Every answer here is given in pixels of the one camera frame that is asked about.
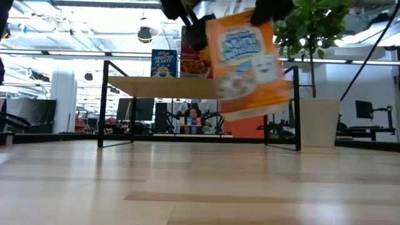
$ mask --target cereal box logo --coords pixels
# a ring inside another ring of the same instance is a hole
[[[174,56],[173,55],[169,55],[169,52],[161,51],[157,55],[158,56],[154,57],[154,62],[156,64],[159,64],[159,63],[170,63],[174,59]]]
[[[250,31],[240,31],[225,35],[222,42],[224,60],[240,58],[240,56],[261,52],[261,42],[256,34]]]

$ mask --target white wall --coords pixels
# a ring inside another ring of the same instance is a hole
[[[379,60],[392,61],[394,58],[394,52],[386,51],[386,55]],[[310,72],[303,64],[301,66],[302,69],[299,72],[300,84],[311,84]],[[325,64],[318,66],[315,75],[317,97],[340,99],[359,68],[360,65],[342,64]],[[397,128],[398,110],[396,101],[398,100],[398,91],[396,90],[393,80],[393,76],[397,74],[398,69],[396,67],[366,66],[341,103],[341,121],[347,126],[372,126],[374,124],[388,127],[388,116],[386,112],[375,112],[373,124],[369,119],[358,119],[356,117],[355,100],[369,101],[372,102],[374,108],[393,106],[393,126]],[[286,79],[293,80],[292,73],[287,74]],[[300,97],[310,98],[311,88],[301,87]],[[285,107],[282,111],[282,113],[275,115],[277,123],[281,118],[289,119],[288,107]],[[398,135],[392,136],[388,133],[377,134],[377,141],[398,141]]]

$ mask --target white planter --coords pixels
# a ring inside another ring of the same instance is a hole
[[[301,146],[333,148],[339,110],[338,99],[301,99]]]

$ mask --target ceiling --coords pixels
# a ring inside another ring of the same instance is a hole
[[[204,1],[195,8],[195,12],[199,17],[214,13],[218,18],[251,8],[255,1]],[[346,20],[349,21],[348,29],[357,34],[368,25],[365,20],[368,21],[377,13],[390,9],[394,0],[352,0],[352,3],[354,11],[360,14],[349,16]],[[1,48],[119,53],[150,53],[152,49],[175,49],[179,52],[183,22],[180,19],[168,20],[159,8],[158,1],[153,0],[14,0],[8,20],[11,37],[1,43]],[[137,39],[139,28],[143,26],[151,28],[154,38],[150,44],[143,44]],[[396,29],[391,34],[394,36],[397,33]],[[351,44],[350,46],[354,47],[362,44],[358,39],[349,40],[349,43],[343,45]],[[98,110],[103,72],[102,60],[59,60],[10,55],[1,57],[7,67],[6,84],[44,84],[47,87],[3,86],[0,87],[0,91],[24,92],[37,95],[39,98],[48,98],[49,94],[46,92],[49,93],[50,83],[33,81],[28,76],[28,69],[43,73],[51,79],[54,68],[67,65],[74,68],[78,78],[78,106]],[[113,63],[130,76],[150,74],[148,60],[113,60]],[[115,76],[119,75],[116,71],[110,72]],[[85,73],[92,73],[93,81],[85,80]],[[109,95],[117,99],[118,96],[125,94],[109,92]],[[108,103],[110,106],[116,104],[117,101]]]

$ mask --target white pillar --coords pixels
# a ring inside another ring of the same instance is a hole
[[[50,98],[57,100],[53,134],[75,131],[77,87],[73,70],[58,68],[53,71]]]

